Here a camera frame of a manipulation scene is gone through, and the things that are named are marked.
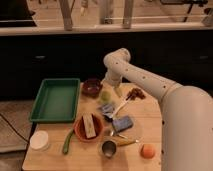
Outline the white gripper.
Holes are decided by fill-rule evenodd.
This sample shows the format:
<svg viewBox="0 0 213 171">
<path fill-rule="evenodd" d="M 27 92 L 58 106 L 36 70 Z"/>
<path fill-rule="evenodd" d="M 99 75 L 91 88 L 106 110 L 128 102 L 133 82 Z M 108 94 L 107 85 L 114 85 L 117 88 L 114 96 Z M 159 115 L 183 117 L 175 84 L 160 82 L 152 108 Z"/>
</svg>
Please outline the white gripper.
<svg viewBox="0 0 213 171">
<path fill-rule="evenodd" d="M 118 97 L 122 97 L 122 91 L 120 89 L 120 84 L 122 83 L 122 76 L 108 69 L 104 80 L 114 88 L 114 91 Z"/>
</svg>

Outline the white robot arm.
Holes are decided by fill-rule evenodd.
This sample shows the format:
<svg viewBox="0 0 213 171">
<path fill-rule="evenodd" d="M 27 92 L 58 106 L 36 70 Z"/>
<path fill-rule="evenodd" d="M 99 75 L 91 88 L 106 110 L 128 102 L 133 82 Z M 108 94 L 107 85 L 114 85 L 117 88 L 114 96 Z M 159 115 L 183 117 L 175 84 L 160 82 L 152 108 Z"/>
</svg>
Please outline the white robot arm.
<svg viewBox="0 0 213 171">
<path fill-rule="evenodd" d="M 157 99 L 162 114 L 161 171 L 213 171 L 213 97 L 136 67 L 130 59 L 125 48 L 107 54 L 105 80 L 117 87 L 127 79 Z"/>
</svg>

